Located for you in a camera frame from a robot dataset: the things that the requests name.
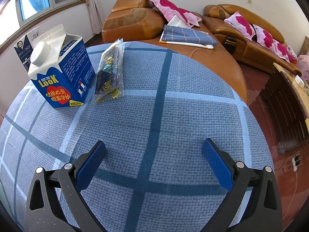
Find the folded blue plaid cloth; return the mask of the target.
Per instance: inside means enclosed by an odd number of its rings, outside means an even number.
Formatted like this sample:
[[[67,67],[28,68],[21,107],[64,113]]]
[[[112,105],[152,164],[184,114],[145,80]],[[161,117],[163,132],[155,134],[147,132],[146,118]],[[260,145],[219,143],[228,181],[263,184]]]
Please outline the folded blue plaid cloth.
[[[167,25],[164,25],[159,42],[206,49],[213,49],[217,45],[217,41],[208,33],[188,28],[176,16]]]

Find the pink floral pillow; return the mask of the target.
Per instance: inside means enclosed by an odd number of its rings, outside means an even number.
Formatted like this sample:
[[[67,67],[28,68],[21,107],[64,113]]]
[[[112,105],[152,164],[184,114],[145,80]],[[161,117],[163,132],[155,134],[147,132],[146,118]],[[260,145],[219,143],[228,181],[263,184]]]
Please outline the pink floral pillow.
[[[256,31],[257,43],[275,53],[275,45],[272,35],[258,25],[253,25],[253,27]]]
[[[177,7],[169,0],[148,0],[163,14],[165,19],[170,22],[174,16],[180,19],[186,26],[192,28],[193,26],[199,27],[199,22],[202,19],[192,12]]]
[[[236,28],[246,39],[252,40],[256,35],[254,28],[239,11],[236,11],[229,18],[224,19],[224,22]]]
[[[275,54],[288,63],[297,64],[298,58],[291,46],[285,46],[277,40],[273,40],[275,46]]]

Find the white power strip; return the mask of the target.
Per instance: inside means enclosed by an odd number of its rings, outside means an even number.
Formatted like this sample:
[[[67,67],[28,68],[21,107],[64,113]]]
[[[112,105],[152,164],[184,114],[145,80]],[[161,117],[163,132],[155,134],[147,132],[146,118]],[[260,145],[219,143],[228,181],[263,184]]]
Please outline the white power strip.
[[[292,170],[293,172],[296,172],[297,166],[301,164],[301,154],[296,154],[295,156],[292,156],[291,162],[292,162]]]

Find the brown leather chaise sofa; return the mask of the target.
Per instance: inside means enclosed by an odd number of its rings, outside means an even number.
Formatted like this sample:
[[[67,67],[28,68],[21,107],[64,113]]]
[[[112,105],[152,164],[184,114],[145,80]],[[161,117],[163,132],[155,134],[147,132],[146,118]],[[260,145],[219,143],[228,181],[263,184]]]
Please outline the brown leather chaise sofa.
[[[181,16],[166,19],[150,0],[117,0],[103,24],[102,38],[104,43],[143,41],[186,55],[214,71],[249,102],[241,68],[214,35],[202,23],[187,28]]]

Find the blue plaid tablecloth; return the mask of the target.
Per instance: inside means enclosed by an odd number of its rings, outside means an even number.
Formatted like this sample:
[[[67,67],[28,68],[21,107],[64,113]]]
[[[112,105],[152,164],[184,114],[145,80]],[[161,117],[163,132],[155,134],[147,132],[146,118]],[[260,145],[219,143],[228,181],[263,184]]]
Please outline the blue plaid tablecloth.
[[[210,138],[246,166],[273,161],[253,113],[218,75],[131,42],[125,94],[53,108],[29,82],[1,125],[1,202],[20,228],[35,170],[59,169],[101,140],[106,157],[82,196],[108,231],[200,231],[226,195],[202,154]]]

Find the dark snack packet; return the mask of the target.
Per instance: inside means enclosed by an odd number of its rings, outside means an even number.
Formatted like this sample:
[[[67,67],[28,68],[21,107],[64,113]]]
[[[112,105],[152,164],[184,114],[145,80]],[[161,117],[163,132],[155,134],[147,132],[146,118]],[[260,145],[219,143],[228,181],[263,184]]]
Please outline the dark snack packet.
[[[101,55],[94,91],[94,103],[124,96],[123,58],[125,43],[117,39]]]

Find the tall dark blue milk carton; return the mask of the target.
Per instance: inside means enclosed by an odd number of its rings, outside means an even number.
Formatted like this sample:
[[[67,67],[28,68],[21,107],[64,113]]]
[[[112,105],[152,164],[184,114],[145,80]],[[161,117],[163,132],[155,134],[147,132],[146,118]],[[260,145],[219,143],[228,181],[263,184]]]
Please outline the tall dark blue milk carton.
[[[30,66],[30,56],[34,49],[33,41],[39,36],[40,26],[37,26],[23,35],[23,37],[21,37],[21,39],[19,39],[14,45],[15,52],[27,72],[29,71]]]

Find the pink right curtain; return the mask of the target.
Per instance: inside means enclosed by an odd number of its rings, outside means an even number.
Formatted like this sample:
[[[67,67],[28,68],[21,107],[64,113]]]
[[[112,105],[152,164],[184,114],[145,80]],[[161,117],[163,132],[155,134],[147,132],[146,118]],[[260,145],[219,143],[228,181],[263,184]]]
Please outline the pink right curtain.
[[[103,17],[99,10],[98,0],[86,0],[90,16],[93,34],[99,34],[102,31]]]

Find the wood framed window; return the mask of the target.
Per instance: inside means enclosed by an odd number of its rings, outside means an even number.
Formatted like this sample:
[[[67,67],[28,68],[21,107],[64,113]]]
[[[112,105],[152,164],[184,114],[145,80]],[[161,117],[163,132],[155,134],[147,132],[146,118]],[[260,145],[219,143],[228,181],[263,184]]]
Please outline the wood framed window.
[[[42,20],[86,0],[1,0],[1,52]]]

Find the blue Look milk carton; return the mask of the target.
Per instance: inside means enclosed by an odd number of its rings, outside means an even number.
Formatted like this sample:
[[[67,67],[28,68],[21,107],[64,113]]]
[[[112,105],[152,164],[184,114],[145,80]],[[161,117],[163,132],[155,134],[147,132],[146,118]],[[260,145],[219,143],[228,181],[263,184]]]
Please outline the blue Look milk carton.
[[[94,75],[82,36],[62,24],[34,41],[28,77],[53,108],[82,106]]]

